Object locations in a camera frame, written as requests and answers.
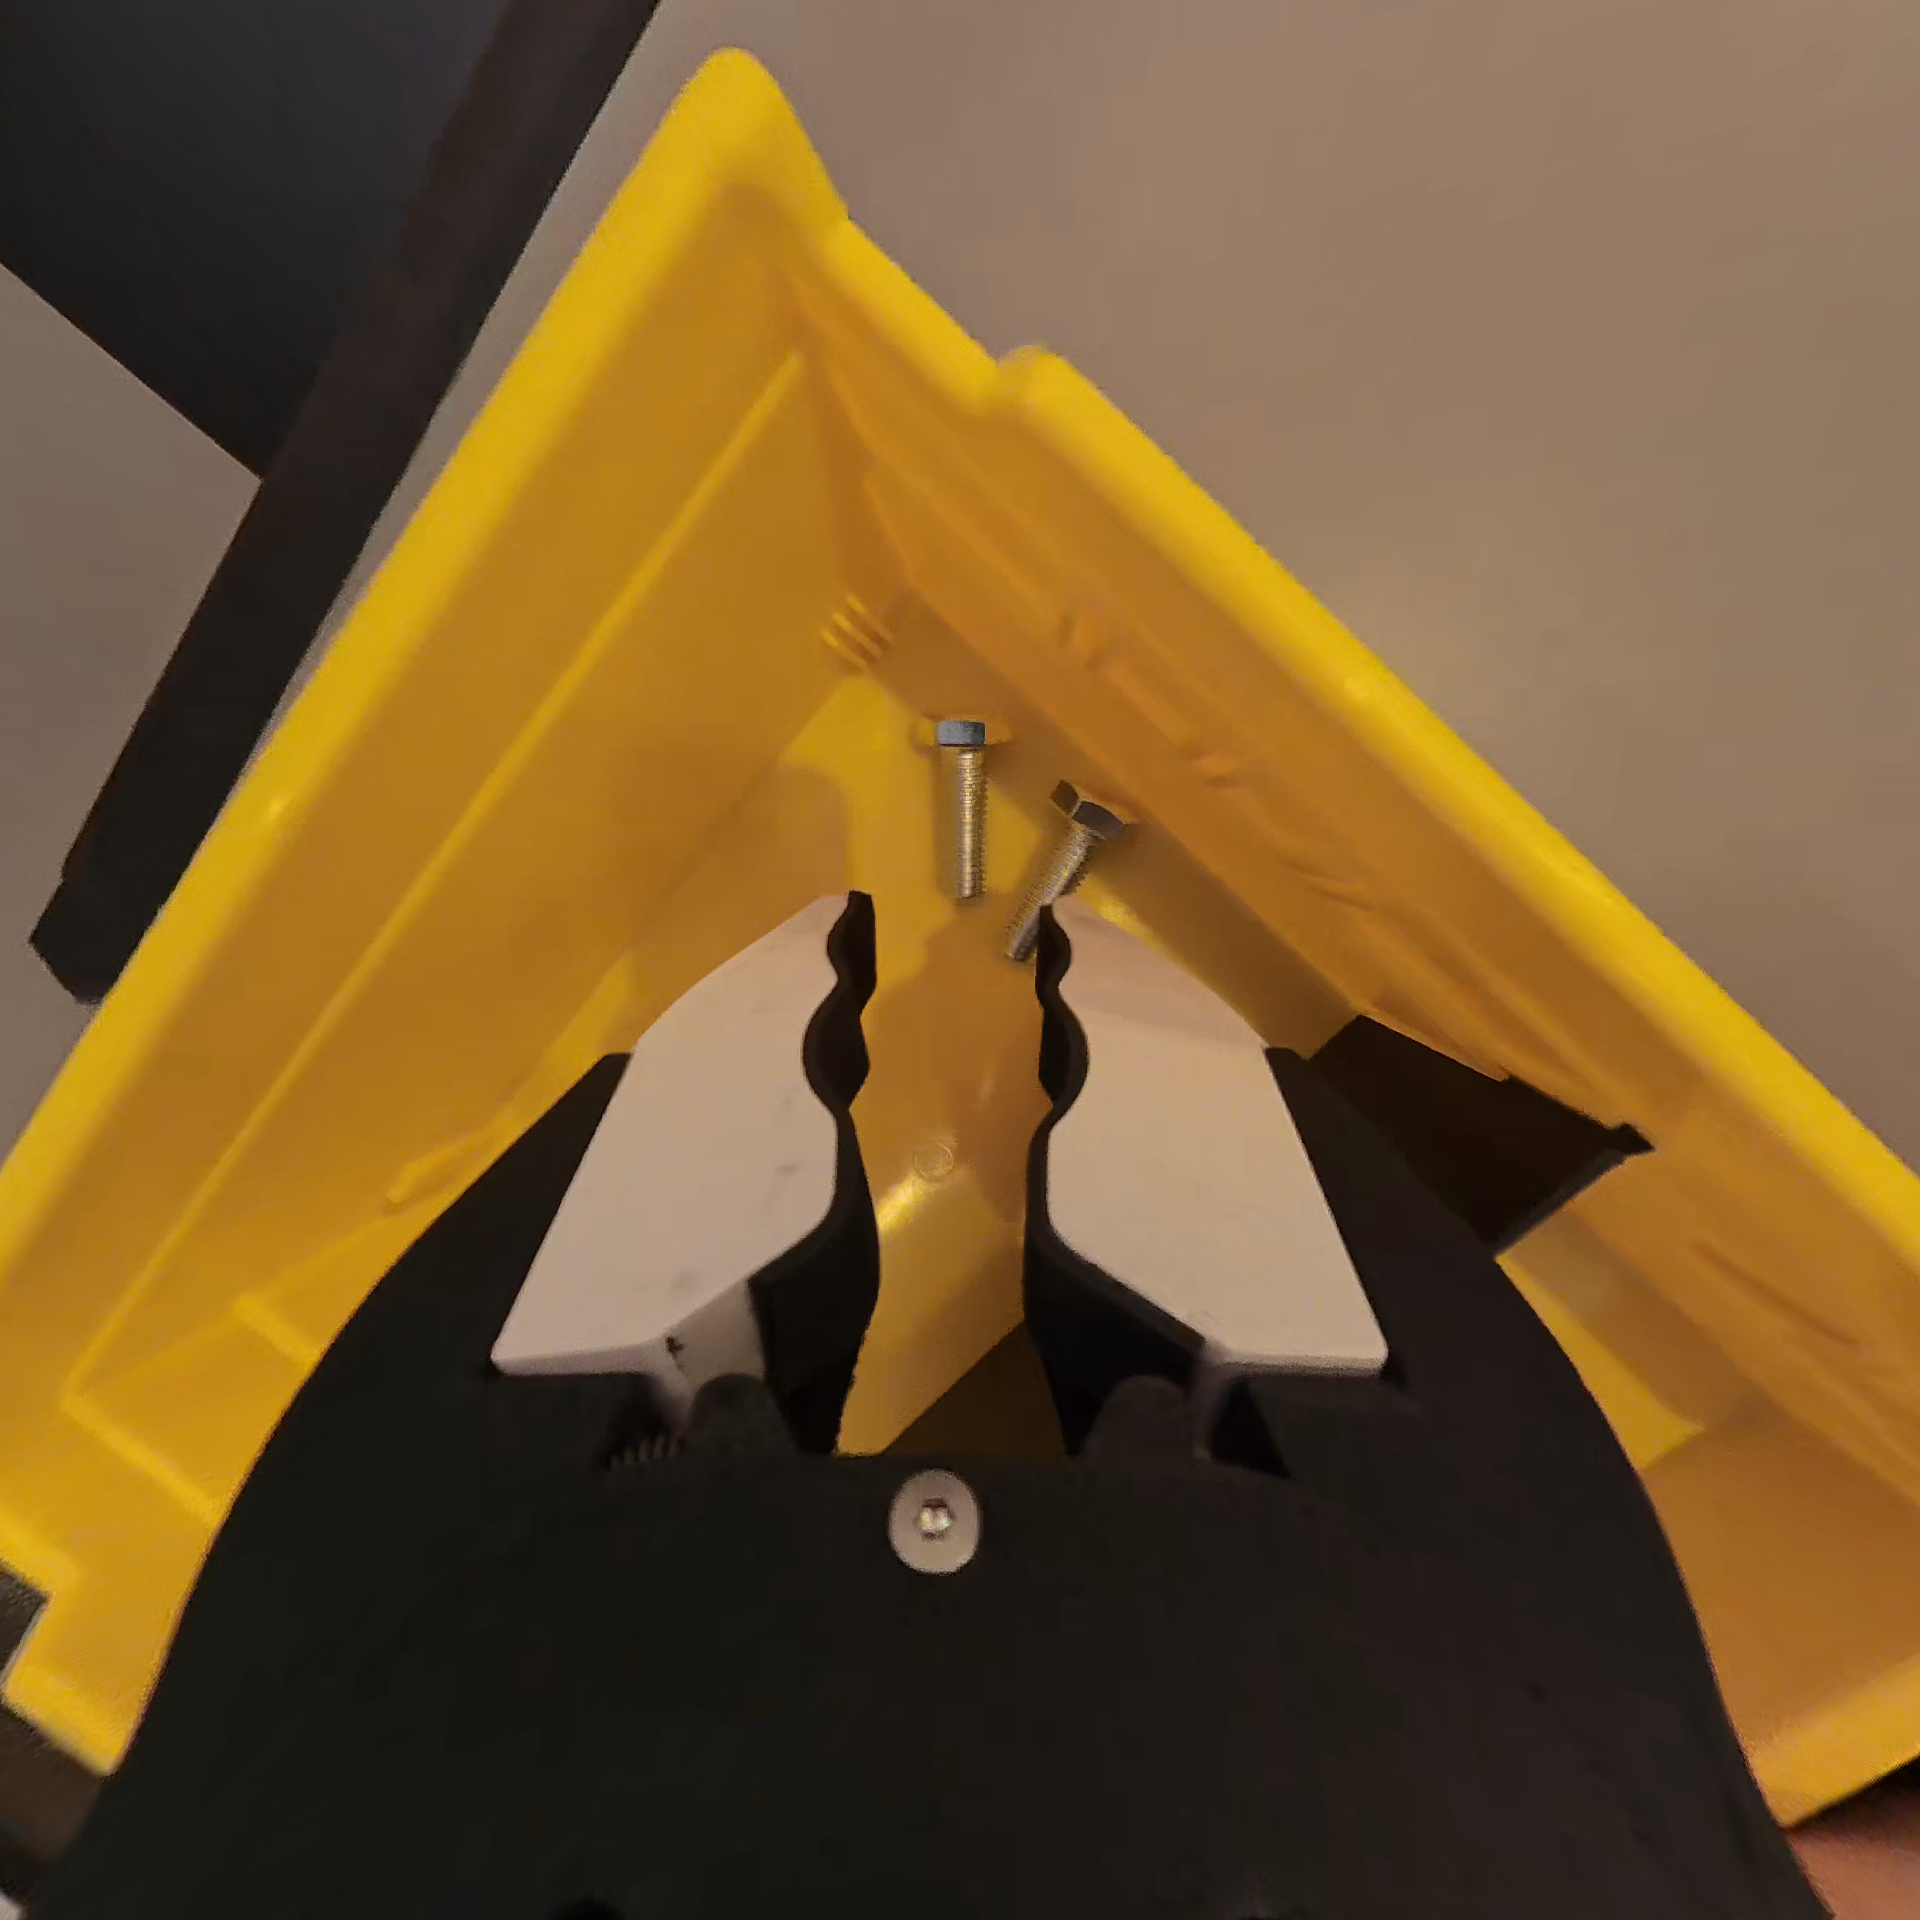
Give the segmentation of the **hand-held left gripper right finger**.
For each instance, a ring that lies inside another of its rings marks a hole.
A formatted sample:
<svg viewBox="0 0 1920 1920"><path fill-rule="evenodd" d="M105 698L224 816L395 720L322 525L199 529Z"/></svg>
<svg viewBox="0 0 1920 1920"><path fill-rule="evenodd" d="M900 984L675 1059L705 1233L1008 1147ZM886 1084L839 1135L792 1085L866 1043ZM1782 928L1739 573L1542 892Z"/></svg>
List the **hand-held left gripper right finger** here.
<svg viewBox="0 0 1920 1920"><path fill-rule="evenodd" d="M1078 900L1043 912L1034 978L1022 1307L1066 1451L1090 1456L1132 1386L1201 1456L1239 1444L1260 1388L1385 1388L1388 1337L1258 1032Z"/></svg>

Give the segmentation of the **yellow plastic bin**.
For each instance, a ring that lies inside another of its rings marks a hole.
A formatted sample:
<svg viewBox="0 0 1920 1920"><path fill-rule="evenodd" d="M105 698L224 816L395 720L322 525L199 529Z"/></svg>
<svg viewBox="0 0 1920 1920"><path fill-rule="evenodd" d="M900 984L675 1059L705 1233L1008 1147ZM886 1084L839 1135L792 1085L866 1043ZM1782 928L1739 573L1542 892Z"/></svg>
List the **yellow plastic bin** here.
<svg viewBox="0 0 1920 1920"><path fill-rule="evenodd" d="M930 723L991 724L950 896ZM10 1708L126 1754L193 1578L386 1269L817 896L878 909L878 1455L1017 1321L1001 917L1089 908L1268 1043L1367 1018L1650 1146L1502 1255L1660 1508L1782 1823L1916 1760L1916 1175L1168 455L992 357L711 56L6 1164Z"/></svg>

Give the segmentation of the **silver hex bolt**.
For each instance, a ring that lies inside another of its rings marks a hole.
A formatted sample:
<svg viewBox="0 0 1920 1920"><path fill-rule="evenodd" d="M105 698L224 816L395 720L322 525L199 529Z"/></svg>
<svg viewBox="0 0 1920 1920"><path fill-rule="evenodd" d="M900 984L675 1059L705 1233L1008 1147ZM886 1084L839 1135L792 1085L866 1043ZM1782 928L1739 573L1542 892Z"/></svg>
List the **silver hex bolt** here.
<svg viewBox="0 0 1920 1920"><path fill-rule="evenodd" d="M1060 826L1031 865L1025 892L1001 938L1001 954L1016 965L1034 956L1043 914L1068 898L1089 866L1135 828L1126 808L1072 779L1057 783L1049 803L1059 812Z"/></svg>
<svg viewBox="0 0 1920 1920"><path fill-rule="evenodd" d="M940 716L930 723L930 752L940 784L938 815L950 896L971 904L985 889L991 724L976 716Z"/></svg>

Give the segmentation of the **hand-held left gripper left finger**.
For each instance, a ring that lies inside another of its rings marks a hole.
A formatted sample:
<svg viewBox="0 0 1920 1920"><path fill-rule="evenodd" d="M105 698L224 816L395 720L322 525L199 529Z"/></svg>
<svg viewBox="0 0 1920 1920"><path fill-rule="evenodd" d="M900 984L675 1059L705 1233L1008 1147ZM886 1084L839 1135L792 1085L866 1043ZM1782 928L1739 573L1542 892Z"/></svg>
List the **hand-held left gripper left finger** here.
<svg viewBox="0 0 1920 1920"><path fill-rule="evenodd" d="M801 1450L834 1450L881 1297L854 1106L871 1071L876 909L824 896L634 1044L492 1363L638 1376L673 1427L760 1379Z"/></svg>

